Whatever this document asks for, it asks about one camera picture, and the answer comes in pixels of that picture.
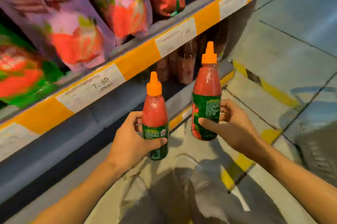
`floor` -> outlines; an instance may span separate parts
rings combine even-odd
[[[294,144],[303,134],[319,132],[320,128],[337,120],[336,10],[337,0],[258,0],[255,13],[229,56],[237,72],[222,97],[237,102],[247,112],[261,136],[269,140],[277,138],[274,147],[298,164],[301,164],[301,160]],[[218,161],[223,182],[223,172],[229,168],[230,160],[239,157],[224,142],[215,142],[219,145],[209,143],[207,147],[196,142],[189,132],[189,124],[190,119],[172,133],[172,150],[165,161],[156,165],[144,161],[134,170],[134,173],[141,171],[140,176],[146,186],[154,191],[158,187],[155,184],[166,186],[166,191],[157,191],[161,199],[172,198],[177,202],[174,194],[167,189],[171,186],[167,165],[174,162],[184,149],[190,152],[191,148],[195,152],[202,150],[203,154],[193,155],[197,161],[202,161],[205,156]],[[45,207],[45,198],[49,198],[48,204],[58,201],[58,191],[70,191],[76,187],[84,178],[81,176],[82,170],[93,169],[107,152],[108,148],[94,156],[91,164],[80,166],[49,189],[43,195],[44,199],[39,197],[6,224],[32,220],[38,214],[37,209]],[[115,188],[107,192],[86,224],[100,223],[103,216],[113,223],[118,216],[115,211],[119,211],[120,203],[116,198],[122,196],[123,186],[131,175],[119,180]],[[266,202],[272,200],[282,215],[281,223],[316,223],[293,196],[259,165],[255,165],[232,190],[245,210],[254,208],[249,200],[249,191],[253,187],[266,196]],[[174,218],[182,208],[166,200],[159,206],[163,206],[167,215],[173,216],[172,222],[182,223],[181,219]]]

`ketchup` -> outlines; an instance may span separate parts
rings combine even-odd
[[[144,103],[141,123],[143,138],[154,140],[157,138],[168,139],[168,117],[163,96],[161,95],[161,83],[156,72],[151,72],[150,82],[146,85],[147,96]],[[162,160],[167,156],[168,144],[149,153],[151,160]]]
[[[203,54],[196,83],[193,88],[192,134],[199,140],[210,141],[217,137],[215,132],[203,128],[198,119],[208,118],[216,123],[220,117],[221,85],[216,68],[217,55],[213,42],[207,43]]]

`price tag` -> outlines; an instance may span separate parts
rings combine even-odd
[[[192,17],[156,38],[155,42],[160,52],[160,56],[164,58],[169,53],[195,37],[196,23]]]
[[[122,73],[113,64],[56,98],[67,109],[77,113],[124,82]]]
[[[220,20],[225,19],[235,11],[247,5],[248,0],[220,0]]]
[[[183,120],[186,119],[189,115],[192,114],[192,107],[189,107],[187,110],[185,110],[181,116],[183,117]]]
[[[28,143],[40,137],[40,134],[32,132],[24,126],[16,123],[0,130],[0,161],[26,146]]]

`orange cap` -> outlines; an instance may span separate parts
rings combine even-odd
[[[214,64],[216,63],[216,54],[214,53],[213,42],[209,41],[207,43],[206,52],[201,57],[201,63],[203,64]]]
[[[150,96],[161,95],[161,83],[158,81],[157,72],[151,72],[150,82],[146,85],[146,92]]]

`person's right hand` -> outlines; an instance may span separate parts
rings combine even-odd
[[[259,134],[247,114],[229,99],[222,100],[220,106],[220,121],[226,121],[226,124],[218,124],[205,118],[199,118],[199,124],[216,132],[236,151],[250,159],[254,158]]]

